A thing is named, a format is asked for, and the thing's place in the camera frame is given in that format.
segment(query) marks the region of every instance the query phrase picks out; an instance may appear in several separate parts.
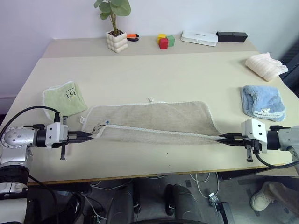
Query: toy block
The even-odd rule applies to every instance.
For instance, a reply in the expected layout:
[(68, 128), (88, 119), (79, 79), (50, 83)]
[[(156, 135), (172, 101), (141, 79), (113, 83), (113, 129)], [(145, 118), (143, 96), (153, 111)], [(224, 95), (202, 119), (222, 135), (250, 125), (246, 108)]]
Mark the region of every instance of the toy block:
[(170, 35), (170, 36), (167, 36), (166, 38), (168, 39), (168, 47), (173, 47), (174, 41), (175, 41), (174, 36)]
[(162, 38), (166, 38), (166, 34), (159, 34), (159, 35), (158, 35), (158, 38), (157, 38), (157, 43), (158, 43), (158, 44), (160, 43), (160, 40), (161, 40)]
[(168, 39), (161, 38), (159, 43), (160, 49), (167, 49), (168, 48)]

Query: beige towel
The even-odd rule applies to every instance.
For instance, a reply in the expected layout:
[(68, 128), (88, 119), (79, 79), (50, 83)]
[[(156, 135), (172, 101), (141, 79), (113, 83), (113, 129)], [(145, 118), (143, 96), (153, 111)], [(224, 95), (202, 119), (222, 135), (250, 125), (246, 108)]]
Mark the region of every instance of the beige towel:
[(269, 53), (253, 55), (246, 60), (245, 65), (267, 81), (288, 71), (285, 65), (271, 58)]
[(94, 138), (157, 144), (217, 144), (220, 132), (203, 102), (99, 105), (82, 131)]

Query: black box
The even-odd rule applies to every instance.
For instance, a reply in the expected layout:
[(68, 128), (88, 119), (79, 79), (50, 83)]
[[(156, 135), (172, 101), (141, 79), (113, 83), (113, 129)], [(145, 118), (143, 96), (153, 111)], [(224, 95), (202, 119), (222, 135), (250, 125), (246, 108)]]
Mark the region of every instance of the black box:
[(246, 33), (238, 32), (217, 32), (218, 42), (238, 42), (243, 43), (246, 38)]

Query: white flower pot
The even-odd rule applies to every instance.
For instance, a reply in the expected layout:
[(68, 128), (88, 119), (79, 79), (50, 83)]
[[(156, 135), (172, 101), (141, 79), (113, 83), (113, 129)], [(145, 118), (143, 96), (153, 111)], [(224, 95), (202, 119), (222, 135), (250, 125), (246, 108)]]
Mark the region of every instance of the white flower pot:
[(106, 32), (108, 48), (115, 53), (120, 53), (124, 49), (128, 48), (127, 33), (123, 33), (117, 37), (110, 35), (111, 31)]

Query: yellow block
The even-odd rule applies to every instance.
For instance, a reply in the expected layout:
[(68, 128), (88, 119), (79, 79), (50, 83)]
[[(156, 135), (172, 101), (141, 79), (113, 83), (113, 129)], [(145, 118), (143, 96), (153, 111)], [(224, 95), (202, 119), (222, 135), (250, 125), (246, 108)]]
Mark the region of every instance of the yellow block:
[(166, 34), (159, 34), (158, 35), (158, 38), (157, 38), (157, 43), (159, 44), (160, 43), (160, 39), (162, 38), (166, 38)]

